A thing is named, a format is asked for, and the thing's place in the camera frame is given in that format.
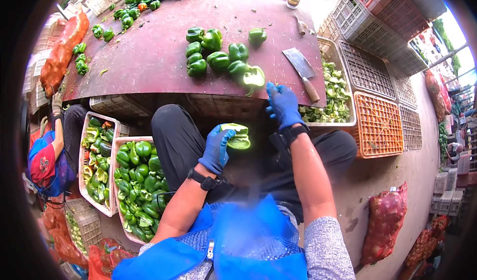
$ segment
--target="zipper pull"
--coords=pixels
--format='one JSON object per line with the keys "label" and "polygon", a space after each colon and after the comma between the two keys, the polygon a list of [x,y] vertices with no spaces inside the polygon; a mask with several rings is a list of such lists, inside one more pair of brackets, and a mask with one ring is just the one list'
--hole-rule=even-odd
{"label": "zipper pull", "polygon": [[214,257],[214,239],[209,240],[209,248],[207,250],[207,258],[212,259]]}

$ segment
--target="cleaver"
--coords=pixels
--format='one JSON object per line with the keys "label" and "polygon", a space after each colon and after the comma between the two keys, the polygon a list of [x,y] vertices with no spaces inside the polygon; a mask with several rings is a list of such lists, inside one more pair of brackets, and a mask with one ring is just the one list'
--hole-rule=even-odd
{"label": "cleaver", "polygon": [[301,81],[305,86],[305,90],[308,93],[308,96],[310,96],[310,99],[313,101],[313,103],[316,103],[319,100],[319,95],[316,92],[315,87],[308,80],[308,78],[311,78],[316,75],[312,65],[310,65],[307,59],[295,47],[283,50],[282,52],[300,75]]}

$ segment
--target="black watch strap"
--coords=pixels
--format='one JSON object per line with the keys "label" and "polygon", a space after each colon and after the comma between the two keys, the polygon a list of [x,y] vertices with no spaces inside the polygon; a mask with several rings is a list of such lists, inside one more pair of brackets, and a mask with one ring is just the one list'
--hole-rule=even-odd
{"label": "black watch strap", "polygon": [[201,175],[193,168],[189,170],[187,178],[193,179],[194,181],[198,182],[200,184],[200,188],[202,188],[202,190],[204,191],[209,191],[213,188],[216,188],[218,183],[220,182],[220,180],[218,179],[213,179],[209,176],[205,177]]}
{"label": "black watch strap", "polygon": [[291,143],[296,140],[298,134],[301,133],[310,134],[310,128],[308,128],[307,125],[302,124],[301,126],[294,128],[292,128],[291,126],[286,127],[280,131],[280,134],[282,134],[283,139],[285,140],[287,148],[290,147]]}

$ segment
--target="blue knit glove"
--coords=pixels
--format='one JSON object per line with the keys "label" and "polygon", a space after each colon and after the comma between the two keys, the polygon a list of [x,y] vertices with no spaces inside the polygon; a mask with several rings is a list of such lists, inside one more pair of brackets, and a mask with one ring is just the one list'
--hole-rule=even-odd
{"label": "blue knit glove", "polygon": [[269,94],[270,106],[266,108],[266,111],[270,114],[270,118],[278,120],[279,131],[296,123],[304,124],[298,112],[298,99],[288,87],[275,86],[269,81],[267,83],[267,94]]}
{"label": "blue knit glove", "polygon": [[199,163],[216,175],[220,175],[229,160],[227,141],[235,134],[235,130],[220,131],[220,125],[212,129],[207,135],[206,150],[202,158],[199,158]]}

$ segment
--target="red table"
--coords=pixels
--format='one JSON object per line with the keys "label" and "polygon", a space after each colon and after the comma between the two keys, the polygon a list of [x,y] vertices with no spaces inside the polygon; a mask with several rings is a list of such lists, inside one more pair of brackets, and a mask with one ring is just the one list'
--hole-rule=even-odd
{"label": "red table", "polygon": [[[125,8],[122,3],[116,9]],[[300,20],[313,27],[310,13],[295,9]],[[101,23],[106,30],[113,27],[118,33],[120,21],[112,21],[113,11],[92,18],[90,27]],[[282,50],[296,47],[315,68],[316,77],[310,79],[325,106],[326,95],[319,46],[314,35],[298,34],[293,10],[285,0],[164,0],[159,9],[144,11],[134,25],[109,43],[94,38],[91,31],[84,42],[85,54],[92,57],[90,71],[85,76],[76,73],[75,63],[69,65],[65,77],[64,100],[100,95],[126,93],[194,93],[243,97],[248,89],[233,82],[226,74],[217,75],[207,69],[202,78],[186,74],[186,33],[189,27],[206,30],[218,28],[223,34],[222,51],[228,52],[231,42],[243,42],[249,47],[248,31],[266,27],[267,40],[258,49],[249,48],[248,63],[260,66],[266,81],[289,86],[300,104],[310,105],[298,74],[282,54]],[[108,69],[102,76],[100,72]],[[254,98],[267,98],[265,89],[255,90]]]}

